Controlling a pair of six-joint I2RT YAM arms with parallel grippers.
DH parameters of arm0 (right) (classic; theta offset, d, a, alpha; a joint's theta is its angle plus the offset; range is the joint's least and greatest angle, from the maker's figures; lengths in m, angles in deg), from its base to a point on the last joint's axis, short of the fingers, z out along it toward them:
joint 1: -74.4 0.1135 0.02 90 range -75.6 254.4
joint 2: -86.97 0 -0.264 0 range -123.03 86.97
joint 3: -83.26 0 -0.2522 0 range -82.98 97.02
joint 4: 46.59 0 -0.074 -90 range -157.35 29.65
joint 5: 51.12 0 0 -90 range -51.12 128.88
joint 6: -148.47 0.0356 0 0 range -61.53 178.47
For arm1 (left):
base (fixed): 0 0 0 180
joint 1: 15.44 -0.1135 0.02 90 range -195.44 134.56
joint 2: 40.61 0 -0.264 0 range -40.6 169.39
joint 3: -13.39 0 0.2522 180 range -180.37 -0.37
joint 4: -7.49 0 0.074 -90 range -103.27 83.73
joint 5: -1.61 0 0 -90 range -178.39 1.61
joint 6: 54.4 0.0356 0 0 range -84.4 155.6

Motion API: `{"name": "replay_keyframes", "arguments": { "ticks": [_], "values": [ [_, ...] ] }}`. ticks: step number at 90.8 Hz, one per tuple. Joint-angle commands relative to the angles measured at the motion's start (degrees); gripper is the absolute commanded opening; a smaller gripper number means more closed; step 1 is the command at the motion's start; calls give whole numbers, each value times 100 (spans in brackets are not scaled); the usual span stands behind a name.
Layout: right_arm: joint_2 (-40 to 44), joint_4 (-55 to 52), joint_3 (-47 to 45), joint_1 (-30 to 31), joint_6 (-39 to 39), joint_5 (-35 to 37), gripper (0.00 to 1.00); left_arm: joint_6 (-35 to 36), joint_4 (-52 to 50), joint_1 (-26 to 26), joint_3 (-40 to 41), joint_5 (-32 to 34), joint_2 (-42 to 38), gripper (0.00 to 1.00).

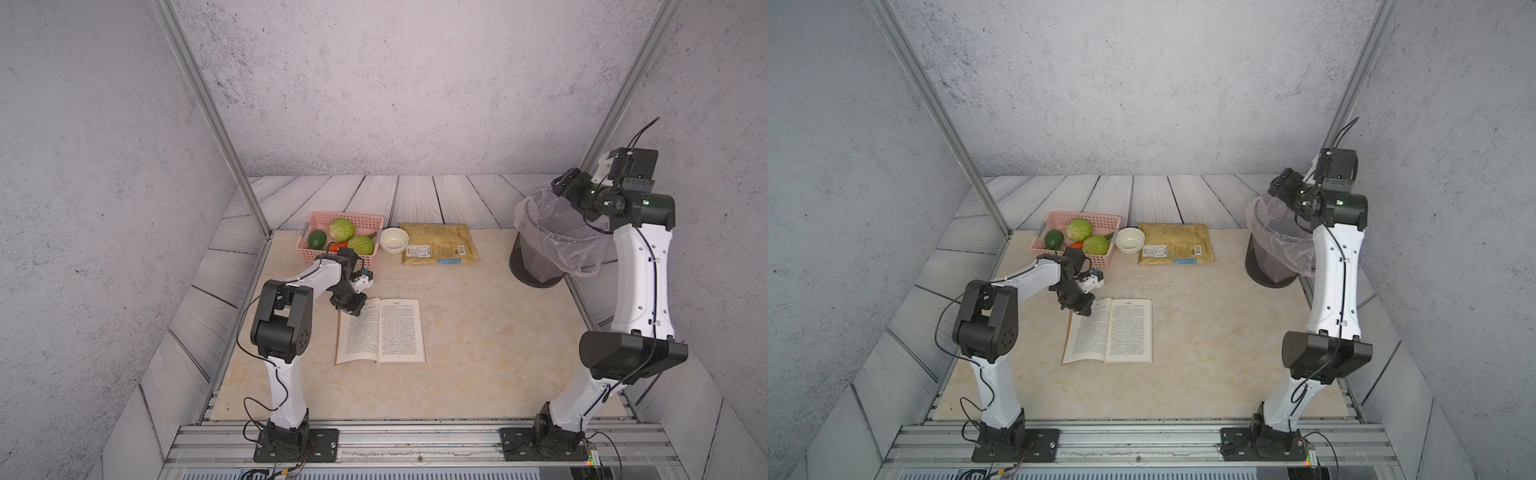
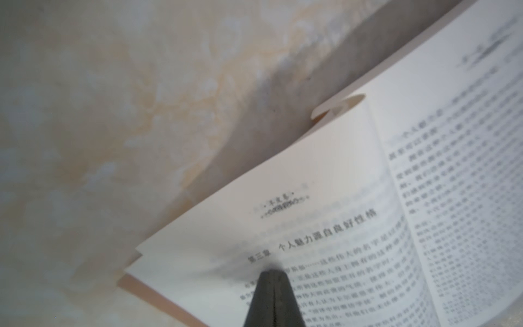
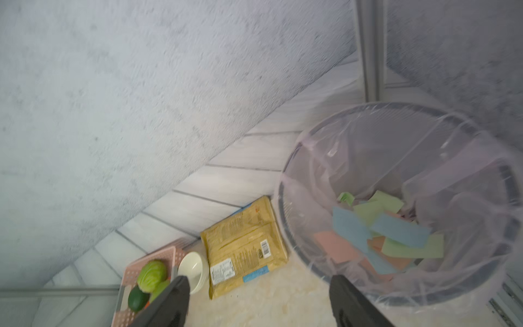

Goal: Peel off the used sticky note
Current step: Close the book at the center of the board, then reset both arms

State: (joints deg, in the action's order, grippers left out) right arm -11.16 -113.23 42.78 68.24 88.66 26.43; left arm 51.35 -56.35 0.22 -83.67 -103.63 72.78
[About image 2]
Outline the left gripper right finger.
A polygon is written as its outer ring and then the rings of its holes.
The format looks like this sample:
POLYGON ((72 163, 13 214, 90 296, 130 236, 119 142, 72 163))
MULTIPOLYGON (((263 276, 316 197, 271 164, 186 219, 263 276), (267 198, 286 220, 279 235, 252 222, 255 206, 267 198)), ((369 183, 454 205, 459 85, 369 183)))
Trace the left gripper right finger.
POLYGON ((305 321, 287 274, 283 271, 275 271, 274 283, 275 326, 305 327, 305 321))

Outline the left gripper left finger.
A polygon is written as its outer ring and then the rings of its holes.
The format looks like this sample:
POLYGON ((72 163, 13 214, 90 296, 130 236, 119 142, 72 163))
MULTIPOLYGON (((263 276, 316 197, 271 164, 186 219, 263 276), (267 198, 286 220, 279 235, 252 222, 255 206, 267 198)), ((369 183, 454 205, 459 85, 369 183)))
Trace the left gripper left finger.
POLYGON ((273 327, 274 325, 275 271, 265 271, 259 276, 244 327, 273 327))

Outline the brown black paperback book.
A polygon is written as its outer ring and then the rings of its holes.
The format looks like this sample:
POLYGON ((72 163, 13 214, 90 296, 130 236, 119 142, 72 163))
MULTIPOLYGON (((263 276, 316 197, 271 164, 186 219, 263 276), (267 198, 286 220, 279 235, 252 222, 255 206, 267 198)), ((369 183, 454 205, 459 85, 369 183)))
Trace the brown black paperback book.
POLYGON ((122 288, 195 326, 244 326, 265 271, 306 326, 481 326, 522 297, 521 1, 463 1, 313 117, 122 288))

